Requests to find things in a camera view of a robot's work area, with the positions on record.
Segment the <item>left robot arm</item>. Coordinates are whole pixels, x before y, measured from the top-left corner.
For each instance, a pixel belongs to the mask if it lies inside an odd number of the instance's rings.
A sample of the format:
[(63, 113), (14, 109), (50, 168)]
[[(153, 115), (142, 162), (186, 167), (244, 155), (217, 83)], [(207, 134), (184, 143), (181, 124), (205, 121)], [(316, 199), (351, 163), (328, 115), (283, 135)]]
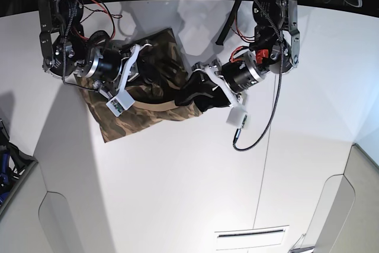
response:
[(300, 32), (297, 0), (253, 0), (254, 35), (232, 51), (221, 64), (196, 63), (174, 102), (194, 103), (200, 111), (241, 102), (243, 92), (264, 80), (268, 73), (282, 76), (298, 65)]

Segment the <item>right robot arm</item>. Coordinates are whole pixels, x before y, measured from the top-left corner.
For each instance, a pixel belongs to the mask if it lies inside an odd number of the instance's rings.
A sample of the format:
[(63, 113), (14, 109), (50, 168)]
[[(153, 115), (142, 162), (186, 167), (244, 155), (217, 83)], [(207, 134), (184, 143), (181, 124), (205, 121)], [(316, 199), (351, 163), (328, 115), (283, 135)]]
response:
[(38, 0), (44, 71), (64, 84), (75, 75), (90, 84), (76, 87), (109, 103), (176, 100), (181, 66), (164, 54), (176, 44), (172, 30), (118, 46), (115, 35), (104, 30), (84, 36), (84, 7), (81, 0)]

